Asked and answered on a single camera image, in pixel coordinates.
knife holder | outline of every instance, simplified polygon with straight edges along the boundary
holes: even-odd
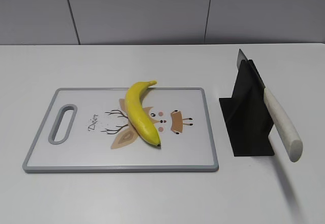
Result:
[[[242,60],[232,97],[219,99],[234,156],[274,155],[268,138],[273,120],[253,67],[252,60]]]

gray cutting board rim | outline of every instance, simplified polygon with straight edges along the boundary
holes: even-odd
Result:
[[[213,163],[208,165],[116,165],[116,166],[30,166],[28,165],[28,161],[33,154],[33,150],[35,145],[38,142],[39,136],[43,130],[44,124],[46,123],[48,116],[51,112],[53,104],[55,103],[58,94],[62,91],[88,91],[88,90],[102,90],[102,91],[117,91],[117,90],[127,90],[128,88],[60,88],[58,89],[53,99],[49,105],[49,108],[43,118],[43,121],[39,127],[39,130],[34,138],[34,141],[27,153],[27,156],[23,163],[23,169],[27,173],[96,173],[96,172],[215,172],[219,168],[216,149],[213,140],[213,134],[210,124],[210,117],[207,108],[206,96],[205,92],[202,88],[199,87],[154,87],[149,88],[150,91],[160,91],[160,90],[179,90],[179,91],[189,91],[196,90],[201,92],[203,109],[206,120],[206,127],[208,130],[209,141],[210,141],[210,151],[213,159]]]

deer antler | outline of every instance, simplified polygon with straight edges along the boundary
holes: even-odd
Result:
[[[116,126],[116,127],[118,127],[118,129],[116,129],[116,130],[105,129],[105,130],[103,130],[103,131],[101,131],[101,132],[106,132],[106,134],[117,134],[119,131],[122,130],[122,128],[126,127],[127,125],[128,125],[128,124],[125,124],[125,125],[123,125],[123,126]]]
[[[120,114],[120,116],[118,116],[118,117],[124,117],[124,118],[128,119],[128,117],[125,116],[123,114],[123,112],[121,112],[120,110],[111,110],[110,112],[105,112],[105,113],[108,113],[108,115]]]

gray wall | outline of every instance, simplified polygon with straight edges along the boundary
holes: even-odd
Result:
[[[0,44],[77,44],[67,0],[0,0]]]
[[[70,4],[73,15],[67,0],[0,0],[0,44],[78,44],[78,38],[81,44],[325,42],[325,0]]]
[[[325,0],[211,0],[207,44],[324,41]]]
[[[203,44],[209,0],[70,0],[81,44]]]

deer illustration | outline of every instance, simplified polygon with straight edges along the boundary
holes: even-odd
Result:
[[[120,104],[121,110],[111,110],[110,112],[105,112],[105,113],[107,113],[108,116],[113,115],[113,114],[119,114],[118,117],[124,117],[124,118],[128,119],[128,116],[127,116],[127,113],[125,110],[124,99],[119,99],[119,104]],[[155,113],[150,114],[150,110],[152,108],[153,107],[143,108],[144,112],[147,114],[147,116],[149,117],[151,122],[153,124],[156,124],[159,122],[166,123],[166,120],[155,120],[153,118],[156,116],[156,114]],[[174,132],[175,134],[179,134],[179,133],[183,132],[183,125],[189,125],[189,126],[193,125],[193,123],[183,123],[184,120],[192,120],[192,118],[182,119],[182,114],[178,110],[175,110],[171,113],[171,118],[172,118],[171,131]],[[111,149],[117,149],[117,148],[121,148],[126,145],[129,145],[129,144],[132,144],[139,136],[139,134],[137,133],[135,128],[132,126],[132,124],[129,120],[127,121],[127,124],[121,125],[121,126],[117,125],[116,128],[117,129],[115,129],[115,130],[105,129],[105,130],[101,131],[101,132],[104,132],[109,135],[117,134],[113,144],[111,145]],[[158,128],[159,132],[162,132],[163,130],[164,130],[163,127]]]

